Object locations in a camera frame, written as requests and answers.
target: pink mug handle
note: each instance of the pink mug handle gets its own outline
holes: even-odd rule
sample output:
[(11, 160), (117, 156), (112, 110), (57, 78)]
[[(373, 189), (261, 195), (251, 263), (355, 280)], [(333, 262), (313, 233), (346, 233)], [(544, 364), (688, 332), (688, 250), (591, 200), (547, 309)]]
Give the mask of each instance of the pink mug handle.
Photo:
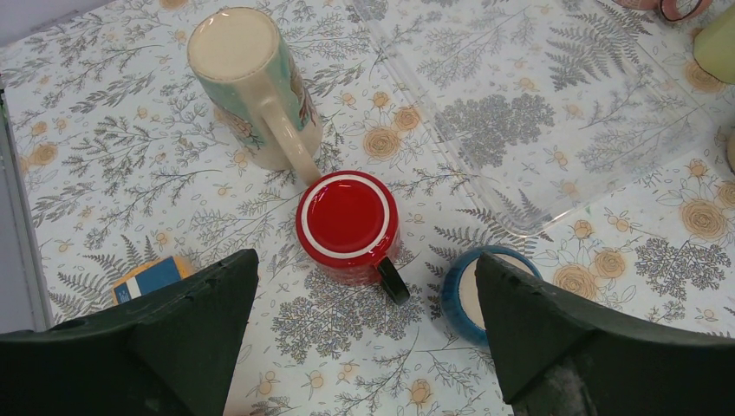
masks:
[(679, 11), (679, 7), (676, 0), (614, 0), (622, 7), (627, 7), (634, 10), (654, 10), (658, 9), (664, 19), (668, 22), (682, 22), (692, 17), (698, 16), (701, 12), (705, 11), (706, 8), (712, 5), (712, 0), (698, 0), (697, 4), (692, 9), (682, 15)]

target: cream mug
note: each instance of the cream mug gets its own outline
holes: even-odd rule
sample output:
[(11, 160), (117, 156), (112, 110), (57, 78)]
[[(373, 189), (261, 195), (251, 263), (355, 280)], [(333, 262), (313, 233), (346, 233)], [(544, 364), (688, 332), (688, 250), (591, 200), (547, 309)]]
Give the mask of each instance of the cream mug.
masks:
[(321, 174), (313, 156), (322, 121), (276, 24), (254, 9), (224, 9), (197, 26), (189, 66), (249, 159), (293, 168), (307, 185)]

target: clear plastic tray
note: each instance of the clear plastic tray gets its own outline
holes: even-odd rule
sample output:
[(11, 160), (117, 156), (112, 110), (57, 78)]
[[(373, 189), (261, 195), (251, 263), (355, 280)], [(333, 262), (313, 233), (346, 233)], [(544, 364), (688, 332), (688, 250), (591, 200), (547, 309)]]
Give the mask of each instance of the clear plastic tray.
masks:
[(476, 175), (477, 204), (518, 235), (714, 134), (636, 43), (650, 22), (640, 12), (595, 0), (345, 1), (448, 159)]

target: blue rim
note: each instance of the blue rim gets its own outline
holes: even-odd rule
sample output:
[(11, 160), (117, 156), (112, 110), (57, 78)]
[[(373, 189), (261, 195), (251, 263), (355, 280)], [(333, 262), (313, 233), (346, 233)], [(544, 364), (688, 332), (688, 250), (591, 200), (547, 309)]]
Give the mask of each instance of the blue rim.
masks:
[(444, 316), (446, 316), (447, 320), (449, 320), (452, 327), (459, 333), (459, 335), (474, 344), (487, 346), (487, 335), (485, 334), (485, 330), (470, 319), (465, 310), (462, 309), (462, 305), (459, 301), (459, 281), (462, 278), (462, 273), (464, 273), (467, 266), (478, 259), (482, 253), (502, 254), (514, 257), (521, 263), (525, 264), (531, 273), (533, 273), (533, 276), (539, 280), (542, 280), (542, 278), (541, 273), (538, 272), (536, 266), (531, 263), (528, 258), (521, 256), (517, 251), (497, 245), (486, 245), (485, 247), (477, 247), (476, 249), (468, 250), (452, 262), (452, 267), (446, 273), (441, 289), (441, 309)]

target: table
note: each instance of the table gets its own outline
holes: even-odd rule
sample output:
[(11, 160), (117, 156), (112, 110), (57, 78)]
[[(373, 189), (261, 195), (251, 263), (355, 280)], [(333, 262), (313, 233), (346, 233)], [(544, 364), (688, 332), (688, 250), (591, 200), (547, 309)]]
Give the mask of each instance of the table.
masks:
[[(579, 1), (549, 3), (573, 10)], [(374, 7), (399, 8), (409, 22), (441, 2), (451, 0)], [(111, 283), (145, 261), (179, 254), (202, 267), (256, 248), (261, 281), (225, 412), (232, 415), (511, 413), (489, 350), (458, 339), (439, 308), (449, 260), (484, 244), (515, 248), (545, 280), (626, 314), (731, 336), (735, 178), (724, 142), (735, 125), (735, 87), (692, 59), (692, 33), (731, 3), (715, 0), (696, 20), (667, 26), (607, 2), (671, 74), (656, 87), (682, 84), (719, 130), (525, 239), (468, 204), (466, 173), (442, 159), (423, 126), (402, 137), (376, 133), (412, 102), (360, 17), (336, 0), (118, 0), (16, 42), (0, 52), (0, 71), (55, 321), (111, 306)], [(192, 77), (188, 36), (232, 5), (265, 10), (288, 33), (324, 119), (322, 171), (362, 166), (396, 195), (397, 263), (413, 294), (404, 307), (379, 288), (339, 287), (314, 270), (293, 227), (304, 185), (249, 164)], [(555, 122), (590, 111), (550, 102)]]

